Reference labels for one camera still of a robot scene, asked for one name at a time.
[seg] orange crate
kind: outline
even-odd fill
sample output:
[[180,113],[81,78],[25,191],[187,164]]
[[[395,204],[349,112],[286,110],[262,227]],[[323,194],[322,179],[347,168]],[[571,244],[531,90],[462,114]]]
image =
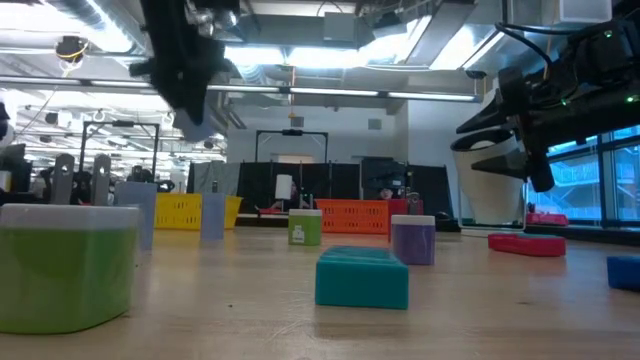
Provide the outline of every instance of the orange crate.
[[322,232],[386,234],[389,208],[386,201],[317,199],[322,209]]

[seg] ceiling duct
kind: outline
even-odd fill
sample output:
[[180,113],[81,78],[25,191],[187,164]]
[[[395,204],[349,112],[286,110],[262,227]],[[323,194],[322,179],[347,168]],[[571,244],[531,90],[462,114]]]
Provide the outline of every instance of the ceiling duct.
[[63,14],[80,20],[97,36],[90,40],[105,52],[145,53],[140,25],[118,2],[109,0],[48,0]]
[[[244,34],[247,42],[252,45],[268,46],[304,46],[324,47],[325,19],[319,16],[283,16],[256,15],[261,25],[260,31],[255,28],[250,16],[238,20],[238,28]],[[353,41],[330,42],[333,47],[357,49],[375,40],[372,29],[361,18],[353,18]],[[230,34],[223,34],[223,41],[241,42],[241,39]]]
[[408,65],[431,65],[476,8],[476,0],[442,0],[409,55]]

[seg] fluorescent light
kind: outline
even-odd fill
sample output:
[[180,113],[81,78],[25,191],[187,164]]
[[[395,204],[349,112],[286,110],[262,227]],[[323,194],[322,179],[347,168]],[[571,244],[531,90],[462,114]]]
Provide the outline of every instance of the fluorescent light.
[[127,89],[152,89],[151,84],[143,81],[91,80],[94,86],[123,87]]
[[494,30],[476,44],[471,27],[464,25],[456,35],[449,40],[447,46],[442,49],[429,68],[431,70],[468,68],[480,60],[480,58],[489,52],[503,37],[504,34],[502,32]]
[[463,25],[440,51],[440,54],[429,66],[429,69],[456,70],[461,68],[462,64],[473,55],[475,45],[473,31],[468,25]]
[[443,101],[468,101],[468,102],[476,100],[476,97],[472,95],[455,95],[455,94],[390,92],[388,96],[394,99],[407,99],[407,100],[443,100]]
[[473,55],[473,57],[471,57],[471,59],[467,60],[467,62],[465,62],[464,65],[462,65],[462,67],[467,69],[467,68],[473,66],[473,64],[477,63],[478,60],[480,60],[487,52],[489,52],[489,50],[491,50],[491,48],[496,46],[496,44],[500,40],[502,40],[503,37],[504,37],[504,33],[503,32],[498,32],[491,40],[489,40],[487,45],[482,47],[482,49],[480,49],[480,51],[478,51],[475,55]]
[[344,95],[344,96],[378,96],[377,91],[370,90],[343,90],[343,89],[314,89],[314,88],[291,88],[292,94],[311,95]]
[[287,58],[292,66],[315,69],[349,69],[367,62],[355,49],[297,47]]
[[258,92],[258,93],[279,93],[280,92],[280,89],[276,86],[251,86],[251,85],[208,85],[207,90]]
[[402,61],[406,61],[411,55],[413,49],[418,45],[418,41],[422,37],[422,34],[427,30],[427,26],[431,22],[431,16],[423,16],[419,20],[413,20],[407,24],[407,31],[409,31],[409,37],[405,41],[404,46],[396,54],[396,64]]
[[227,46],[224,57],[236,65],[277,65],[284,63],[284,56],[275,47]]
[[44,77],[0,76],[0,82],[7,84],[82,85],[79,80]]

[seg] teal block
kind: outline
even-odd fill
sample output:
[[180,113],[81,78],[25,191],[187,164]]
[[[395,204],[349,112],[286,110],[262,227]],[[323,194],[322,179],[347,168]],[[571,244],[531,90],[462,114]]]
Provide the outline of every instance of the teal block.
[[406,309],[409,268],[387,249],[329,248],[316,264],[316,304]]

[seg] white lid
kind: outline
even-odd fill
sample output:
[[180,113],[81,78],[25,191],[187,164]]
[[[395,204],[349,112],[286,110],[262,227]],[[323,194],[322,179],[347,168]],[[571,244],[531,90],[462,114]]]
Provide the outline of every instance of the white lid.
[[0,227],[51,230],[115,230],[138,226],[137,207],[6,204]]
[[320,209],[291,209],[289,216],[322,216]]
[[391,215],[393,225],[435,225],[436,218],[425,215]]

